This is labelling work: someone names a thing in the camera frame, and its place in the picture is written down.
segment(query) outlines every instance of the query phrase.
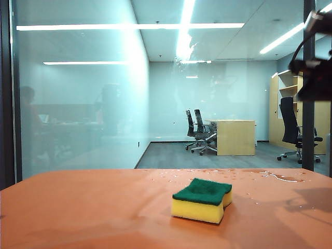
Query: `baseboard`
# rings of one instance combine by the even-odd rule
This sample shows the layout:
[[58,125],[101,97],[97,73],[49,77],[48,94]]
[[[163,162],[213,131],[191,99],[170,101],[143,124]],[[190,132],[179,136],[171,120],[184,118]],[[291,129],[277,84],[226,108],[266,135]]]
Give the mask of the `baseboard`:
[[193,142],[195,142],[195,140],[193,140],[193,141],[151,141],[150,143],[161,144],[161,143],[193,143]]
[[147,149],[149,149],[149,146],[150,146],[150,144],[151,144],[151,143],[153,143],[153,142],[150,142],[150,143],[149,143],[149,145],[148,145],[148,146],[146,146],[146,149],[145,149],[145,151],[144,151],[144,152],[143,152],[143,154],[141,155],[141,157],[140,157],[139,161],[137,162],[137,164],[135,165],[134,169],[137,169],[137,167],[139,166],[139,164],[140,164],[140,162],[141,162],[142,158],[144,157],[144,155],[145,155],[145,153],[146,153]]

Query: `yellow foam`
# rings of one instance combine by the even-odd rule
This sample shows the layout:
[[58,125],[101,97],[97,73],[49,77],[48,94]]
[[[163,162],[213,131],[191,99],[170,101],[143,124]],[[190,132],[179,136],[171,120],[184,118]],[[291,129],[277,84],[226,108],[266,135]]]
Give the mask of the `yellow foam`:
[[224,215],[224,208],[232,202],[232,190],[224,195],[219,206],[172,200],[171,212],[173,216],[219,224]]

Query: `orange table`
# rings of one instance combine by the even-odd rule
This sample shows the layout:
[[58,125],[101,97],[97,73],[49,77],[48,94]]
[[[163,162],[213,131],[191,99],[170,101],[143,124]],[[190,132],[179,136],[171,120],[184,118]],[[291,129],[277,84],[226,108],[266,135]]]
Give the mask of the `orange table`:
[[[303,169],[79,170],[1,191],[1,248],[331,248],[332,179]],[[199,177],[233,184],[220,225],[171,217]]]

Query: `office chair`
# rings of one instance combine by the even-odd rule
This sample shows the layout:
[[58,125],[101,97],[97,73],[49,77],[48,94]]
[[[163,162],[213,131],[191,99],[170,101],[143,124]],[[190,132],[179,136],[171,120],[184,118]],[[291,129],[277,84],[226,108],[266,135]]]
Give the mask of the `office chair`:
[[197,120],[197,133],[200,138],[198,141],[200,146],[196,148],[191,149],[191,153],[194,153],[195,150],[199,149],[199,155],[202,156],[203,152],[207,149],[217,151],[216,148],[211,147],[212,142],[216,142],[217,138],[217,132],[216,129],[213,128],[213,126],[209,124],[203,124],[201,112],[196,109],[195,110],[196,120]]
[[[194,124],[193,124],[193,120],[192,120],[192,117],[191,117],[190,110],[186,110],[186,114],[187,114],[187,119],[188,119],[188,133],[187,133],[187,136],[195,137],[195,139],[196,139],[197,132],[194,131]],[[188,144],[185,147],[185,149],[188,150],[189,147],[194,145],[194,144],[197,144],[197,141],[195,141],[191,144]]]
[[[284,121],[285,132],[282,141],[290,144],[295,144],[296,151],[286,152],[277,157],[278,161],[281,161],[281,157],[286,158],[290,155],[297,155],[299,160],[298,163],[302,164],[302,135],[300,127],[297,125],[294,108],[293,108],[293,97],[284,97],[281,98],[280,110],[282,118]],[[315,138],[314,141],[321,142],[323,141],[322,137],[317,136],[317,131],[315,128]],[[316,162],[320,162],[321,159],[318,156],[315,156]]]

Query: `sponge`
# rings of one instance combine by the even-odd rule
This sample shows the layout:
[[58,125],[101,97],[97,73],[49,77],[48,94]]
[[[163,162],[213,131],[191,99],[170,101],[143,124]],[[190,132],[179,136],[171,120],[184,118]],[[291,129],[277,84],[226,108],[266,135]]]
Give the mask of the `sponge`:
[[194,178],[173,195],[172,215],[219,224],[232,202],[232,185]]

